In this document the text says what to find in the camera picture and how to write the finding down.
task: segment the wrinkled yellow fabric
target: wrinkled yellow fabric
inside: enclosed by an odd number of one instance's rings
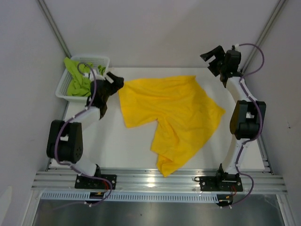
[[[127,81],[118,93],[127,128],[158,120],[151,150],[165,177],[194,156],[225,113],[190,75]]]

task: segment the laundry basket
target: laundry basket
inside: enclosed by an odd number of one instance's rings
[[[92,63],[93,68],[97,69],[98,65],[104,66],[105,71],[104,74],[107,73],[110,59],[106,56],[98,56],[98,55],[89,55],[89,54],[83,54],[83,55],[76,55],[71,57],[71,60],[83,62],[83,63]],[[73,96],[67,96],[67,89],[72,80],[72,75],[69,73],[67,69],[65,69],[62,78],[60,82],[58,83],[58,86],[55,91],[55,95],[59,98],[64,98],[68,101],[73,102],[86,102],[87,97],[73,97]]]

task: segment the cable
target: cable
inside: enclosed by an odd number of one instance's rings
[[[233,206],[233,205],[236,205],[236,204],[238,204],[238,203],[240,203],[240,202],[242,202],[243,200],[245,200],[245,199],[252,193],[252,191],[253,191],[253,189],[254,189],[254,179],[253,179],[250,175],[248,175],[248,174],[246,174],[246,173],[242,173],[242,172],[239,170],[239,168],[238,168],[238,161],[239,161],[239,158],[240,158],[240,156],[241,156],[241,153],[242,153],[242,151],[243,151],[243,149],[244,149],[244,145],[247,144],[247,143],[249,143],[249,142],[251,142],[251,141],[256,140],[256,139],[260,136],[261,131],[262,131],[262,126],[263,126],[262,115],[261,115],[259,106],[257,105],[256,101],[255,101],[252,97],[249,96],[249,93],[247,92],[246,88],[244,87],[244,85],[243,85],[243,83],[242,83],[241,81],[242,81],[242,79],[244,79],[246,76],[249,76],[250,74],[254,74],[254,73],[258,72],[258,71],[263,67],[263,65],[264,65],[264,54],[263,54],[263,51],[262,51],[258,46],[254,45],[254,44],[251,44],[251,43],[244,43],[244,44],[240,44],[239,46],[246,46],[246,45],[250,45],[250,46],[256,47],[256,48],[260,51],[260,53],[261,53],[261,55],[262,55],[262,64],[261,64],[261,66],[260,66],[257,70],[255,70],[255,71],[253,71],[253,72],[251,72],[251,73],[247,73],[247,74],[243,75],[243,76],[240,78],[240,80],[239,80],[239,84],[240,84],[240,86],[241,86],[243,92],[246,94],[246,96],[248,97],[248,99],[252,101],[252,103],[254,104],[254,106],[255,106],[255,108],[256,108],[256,110],[257,110],[257,113],[258,113],[258,116],[259,116],[259,129],[258,129],[257,135],[256,135],[254,138],[249,139],[249,140],[247,140],[247,141],[245,141],[245,142],[242,143],[242,146],[241,146],[241,148],[240,148],[240,150],[239,150],[239,152],[238,152],[238,156],[237,156],[236,161],[235,161],[235,168],[236,168],[237,172],[238,172],[240,175],[243,175],[243,176],[246,176],[246,177],[250,178],[250,180],[251,180],[251,182],[252,182],[252,185],[251,185],[251,188],[250,188],[248,194],[247,194],[245,197],[243,197],[241,200],[237,201],[236,203],[233,203],[232,206]]]
[[[245,77],[247,77],[247,76],[249,76],[249,75],[251,75],[251,74],[255,74],[256,72],[258,72],[258,71],[263,67],[263,65],[264,65],[264,54],[263,54],[263,51],[260,49],[259,46],[255,45],[255,44],[252,44],[252,43],[244,43],[244,44],[240,44],[239,46],[253,46],[253,47],[255,47],[256,49],[259,50],[259,52],[261,53],[261,56],[262,56],[262,63],[261,63],[261,65],[260,65],[260,67],[259,67],[258,69],[256,69],[255,71],[253,71],[253,72],[244,74],[244,75],[240,78],[240,80],[242,80],[242,79],[244,79]]]
[[[82,75],[84,75],[84,74],[83,74],[83,72],[81,72],[80,69],[79,69],[79,66],[80,66],[80,65],[87,66],[87,67],[90,69],[90,71],[92,72],[92,74],[93,74],[93,78],[94,78],[94,90],[93,90],[93,95],[92,95],[92,97],[91,97],[91,101],[90,101],[90,103],[88,104],[88,106],[87,106],[84,110],[82,110],[81,112],[77,113],[76,115],[74,115],[73,117],[71,117],[70,119],[68,119],[68,120],[63,124],[63,126],[62,126],[61,129],[60,129],[60,131],[58,132],[57,138],[56,138],[56,140],[55,140],[55,160],[56,160],[57,163],[60,164],[60,165],[70,166],[70,168],[71,168],[72,170],[74,170],[75,172],[77,172],[78,174],[80,174],[80,175],[82,175],[82,176],[84,176],[84,177],[87,177],[87,178],[90,178],[90,179],[101,180],[101,181],[107,183],[107,184],[110,186],[109,194],[107,194],[106,196],[104,196],[100,201],[98,201],[98,202],[96,202],[96,203],[93,203],[93,204],[89,204],[89,207],[91,207],[91,206],[96,206],[96,205],[102,203],[104,200],[106,200],[106,199],[110,196],[110,194],[111,194],[111,192],[112,192],[112,190],[113,190],[112,183],[111,183],[109,180],[104,179],[104,178],[98,178],[98,177],[88,176],[88,175],[86,175],[86,174],[84,174],[84,173],[78,171],[77,169],[75,169],[71,164],[60,162],[59,159],[58,159],[58,153],[57,153],[57,151],[58,151],[58,150],[57,150],[57,149],[58,149],[58,143],[59,143],[59,141],[60,141],[60,138],[61,138],[61,135],[62,135],[62,133],[63,133],[63,130],[65,129],[65,127],[67,126],[67,124],[68,124],[69,122],[71,122],[72,120],[74,120],[75,118],[77,118],[78,116],[80,116],[81,114],[83,114],[84,112],[86,112],[87,110],[89,110],[90,107],[91,107],[91,105],[92,105],[92,103],[93,103],[93,101],[94,101],[95,95],[96,95],[96,86],[97,86],[97,83],[96,83],[96,75],[95,75],[95,73],[94,73],[92,67],[91,67],[90,65],[88,65],[88,64],[85,64],[85,63],[83,63],[83,62],[80,62],[80,63],[77,65],[77,69],[78,69],[78,71],[79,71]],[[63,206],[54,208],[53,210],[57,210],[57,209],[60,209],[60,208],[63,208],[63,207],[69,206],[69,205],[77,204],[77,203],[82,203],[82,202],[72,202],[72,203],[68,203],[68,204],[66,204],[66,205],[63,205]]]

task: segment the basket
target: basket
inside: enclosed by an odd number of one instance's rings
[[[110,63],[110,59],[106,56],[89,55],[89,54],[76,55],[71,57],[71,60],[75,60],[83,63],[92,63],[93,68],[95,69],[97,69],[98,65],[105,66],[104,74],[107,73],[109,63]],[[71,102],[86,102],[87,97],[67,96],[67,89],[71,80],[72,80],[72,75],[69,73],[67,69],[65,69],[62,78],[56,88],[55,95],[59,98],[64,98]]]

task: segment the gray floor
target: gray floor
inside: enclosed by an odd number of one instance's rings
[[[284,226],[274,195],[251,195],[231,210],[166,202],[103,202],[92,208],[74,204],[53,210],[67,203],[42,200],[34,226]]]

